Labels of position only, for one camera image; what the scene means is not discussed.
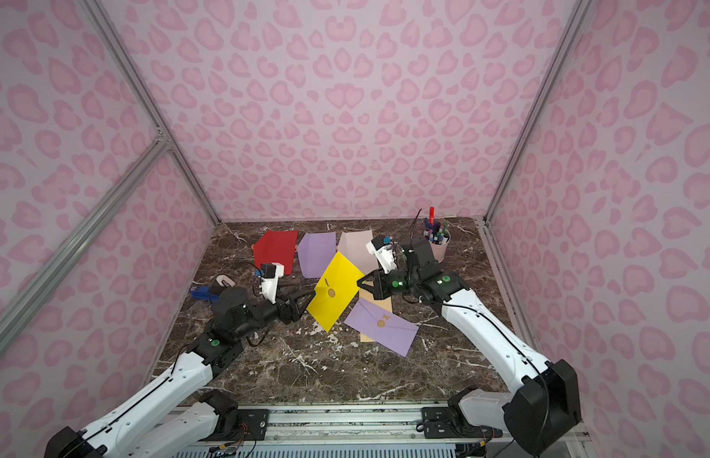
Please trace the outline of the cream white envelope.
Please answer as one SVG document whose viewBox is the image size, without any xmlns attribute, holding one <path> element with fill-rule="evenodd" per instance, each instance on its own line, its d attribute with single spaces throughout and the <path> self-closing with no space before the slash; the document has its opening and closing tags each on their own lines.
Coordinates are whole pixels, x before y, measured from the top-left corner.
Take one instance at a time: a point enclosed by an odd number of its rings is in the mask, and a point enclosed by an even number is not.
<svg viewBox="0 0 710 458">
<path fill-rule="evenodd" d="M 338 244 L 338 251 L 355 265 L 362 274 L 369 274 L 378 269 L 376 257 L 367 250 L 367 245 L 374 236 L 371 230 L 343 232 Z"/>
</svg>

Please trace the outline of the yellow envelope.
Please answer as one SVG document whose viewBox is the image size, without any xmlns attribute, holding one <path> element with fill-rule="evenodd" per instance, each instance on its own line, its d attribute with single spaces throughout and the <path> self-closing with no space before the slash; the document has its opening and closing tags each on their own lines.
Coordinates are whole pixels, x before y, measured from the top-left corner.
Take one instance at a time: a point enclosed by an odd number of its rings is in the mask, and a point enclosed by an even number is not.
<svg viewBox="0 0 710 458">
<path fill-rule="evenodd" d="M 307 307 L 308 313 L 325 332 L 332 329 L 358 294 L 358 280 L 363 276 L 364 273 L 340 252 L 325 269 L 315 286 L 314 299 Z"/>
</svg>

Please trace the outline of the red envelope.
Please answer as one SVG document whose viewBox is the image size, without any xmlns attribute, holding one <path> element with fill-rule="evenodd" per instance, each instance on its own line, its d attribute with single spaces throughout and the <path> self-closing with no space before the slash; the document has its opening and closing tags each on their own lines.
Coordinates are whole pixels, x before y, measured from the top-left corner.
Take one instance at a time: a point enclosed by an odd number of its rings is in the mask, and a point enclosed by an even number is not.
<svg viewBox="0 0 710 458">
<path fill-rule="evenodd" d="M 261 267 L 263 263 L 279 263 L 283 266 L 284 275 L 291 275 L 298 236 L 298 231 L 267 231 L 253 245 L 255 265 Z"/>
</svg>

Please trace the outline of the lilac envelope with butterfly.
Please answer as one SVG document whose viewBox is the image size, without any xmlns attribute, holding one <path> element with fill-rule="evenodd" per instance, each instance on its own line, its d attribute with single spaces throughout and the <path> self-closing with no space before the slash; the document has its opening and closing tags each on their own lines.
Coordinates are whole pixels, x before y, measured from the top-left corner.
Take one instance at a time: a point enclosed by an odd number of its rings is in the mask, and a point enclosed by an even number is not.
<svg viewBox="0 0 710 458">
<path fill-rule="evenodd" d="M 322 276 L 337 253 L 335 232 L 306 233 L 298 244 L 299 267 L 305 279 Z"/>
</svg>

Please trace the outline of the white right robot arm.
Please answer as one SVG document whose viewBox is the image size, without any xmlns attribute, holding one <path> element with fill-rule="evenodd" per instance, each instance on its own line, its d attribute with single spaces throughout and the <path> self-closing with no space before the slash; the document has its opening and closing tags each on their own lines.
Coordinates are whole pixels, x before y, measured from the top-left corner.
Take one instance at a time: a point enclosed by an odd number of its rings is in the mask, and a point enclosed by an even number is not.
<svg viewBox="0 0 710 458">
<path fill-rule="evenodd" d="M 456 426 L 507 431 L 524 452 L 539 457 L 582 421 L 578 375 L 566 361 L 552 362 L 515 335 L 457 273 L 436 261 L 430 244 L 387 237 L 366 244 L 378 268 L 358 285 L 374 299 L 410 296 L 452 324 L 488 360 L 509 389 L 508 398 L 479 389 L 451 398 Z"/>
</svg>

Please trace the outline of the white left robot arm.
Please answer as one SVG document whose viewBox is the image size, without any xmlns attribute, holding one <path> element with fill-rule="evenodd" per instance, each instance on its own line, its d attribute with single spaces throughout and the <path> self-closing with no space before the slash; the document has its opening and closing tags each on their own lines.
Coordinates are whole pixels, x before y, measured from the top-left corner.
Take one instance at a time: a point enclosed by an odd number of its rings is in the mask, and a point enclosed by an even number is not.
<svg viewBox="0 0 710 458">
<path fill-rule="evenodd" d="M 100 419 L 55 433 L 45 456 L 127 457 L 179 403 L 224 372 L 255 333 L 275 322 L 297 322 L 315 296 L 312 289 L 298 290 L 271 301 L 243 287 L 225 289 L 210 305 L 213 317 L 204 332 L 182 347 L 169 368 Z"/>
</svg>

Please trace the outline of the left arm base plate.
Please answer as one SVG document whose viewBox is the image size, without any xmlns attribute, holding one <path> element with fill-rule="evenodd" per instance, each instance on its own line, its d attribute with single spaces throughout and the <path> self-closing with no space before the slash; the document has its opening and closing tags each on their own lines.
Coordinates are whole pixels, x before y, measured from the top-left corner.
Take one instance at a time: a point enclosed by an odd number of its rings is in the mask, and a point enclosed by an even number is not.
<svg viewBox="0 0 710 458">
<path fill-rule="evenodd" d="M 219 416 L 213 433 L 207 441 L 238 442 L 239 440 L 262 441 L 268 429 L 270 410 L 232 408 Z"/>
</svg>

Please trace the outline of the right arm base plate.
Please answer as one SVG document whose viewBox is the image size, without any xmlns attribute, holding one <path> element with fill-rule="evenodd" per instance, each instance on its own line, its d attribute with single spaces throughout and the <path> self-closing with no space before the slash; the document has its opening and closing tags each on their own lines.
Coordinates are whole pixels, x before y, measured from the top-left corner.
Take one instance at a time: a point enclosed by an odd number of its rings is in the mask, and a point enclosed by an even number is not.
<svg viewBox="0 0 710 458">
<path fill-rule="evenodd" d="M 421 408 L 421 421 L 417 431 L 427 439 L 484 439 L 502 438 L 502 429 L 471 425 L 461 412 L 453 406 L 427 406 Z"/>
</svg>

